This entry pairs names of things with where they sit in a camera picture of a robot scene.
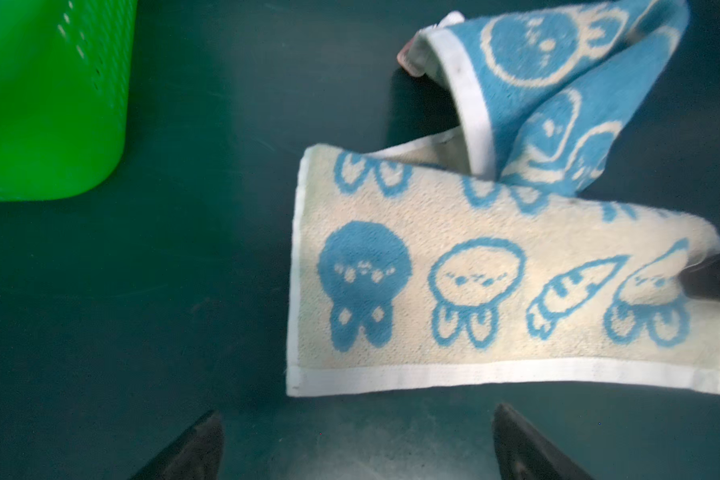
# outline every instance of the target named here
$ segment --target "towel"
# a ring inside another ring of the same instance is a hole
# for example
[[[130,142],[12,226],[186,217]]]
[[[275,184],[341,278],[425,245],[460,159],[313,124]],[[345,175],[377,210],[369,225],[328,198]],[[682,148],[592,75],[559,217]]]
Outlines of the towel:
[[[677,0],[465,21],[398,56],[461,125],[301,162],[287,392],[593,381],[720,394],[720,303],[677,275],[720,252],[689,214],[575,198],[687,23]]]
[[[558,380],[720,394],[720,303],[677,280],[720,252],[713,226],[394,161],[437,164],[449,148],[428,143],[307,149],[290,396]]]
[[[571,196],[603,172],[687,23],[682,0],[452,12],[398,61],[451,90],[472,175]]]

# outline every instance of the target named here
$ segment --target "dark green table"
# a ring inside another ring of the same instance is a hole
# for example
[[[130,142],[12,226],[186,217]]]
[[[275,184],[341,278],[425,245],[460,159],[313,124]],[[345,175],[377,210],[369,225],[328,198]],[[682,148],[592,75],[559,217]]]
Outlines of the dark green table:
[[[555,2],[142,0],[126,152],[76,198],[0,204],[0,479],[127,478],[211,407],[224,478],[497,478],[513,403],[597,478],[720,478],[720,397],[586,383],[285,397],[298,160],[455,126],[394,60],[452,8]],[[587,197],[720,228],[720,1]]]

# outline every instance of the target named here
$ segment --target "rabbit ear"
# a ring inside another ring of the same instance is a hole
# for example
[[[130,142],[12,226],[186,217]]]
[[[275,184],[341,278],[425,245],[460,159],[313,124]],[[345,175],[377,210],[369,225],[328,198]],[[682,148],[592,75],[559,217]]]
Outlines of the rabbit ear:
[[[597,7],[580,13],[578,20],[586,45],[584,54],[590,58],[607,55],[624,33],[629,18],[629,13],[618,8]]]

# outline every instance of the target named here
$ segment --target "plastic basket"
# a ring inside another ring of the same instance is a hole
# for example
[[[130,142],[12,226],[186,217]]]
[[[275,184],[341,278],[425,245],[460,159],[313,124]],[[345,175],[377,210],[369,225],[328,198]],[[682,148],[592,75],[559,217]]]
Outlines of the plastic basket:
[[[125,141],[136,0],[0,0],[0,200],[82,193]]]

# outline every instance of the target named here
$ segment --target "dark green surface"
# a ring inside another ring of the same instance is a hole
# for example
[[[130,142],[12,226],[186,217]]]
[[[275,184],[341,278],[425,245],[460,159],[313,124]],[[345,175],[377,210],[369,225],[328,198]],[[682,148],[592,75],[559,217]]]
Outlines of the dark green surface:
[[[301,152],[454,126],[448,96],[397,69],[399,48],[452,8],[546,5],[142,0],[121,166],[77,198],[0,204],[0,479],[126,478],[211,407],[223,478],[496,478],[500,400],[596,478],[720,478],[719,396],[547,383],[285,397]],[[720,228],[720,2],[692,10],[587,196]]]

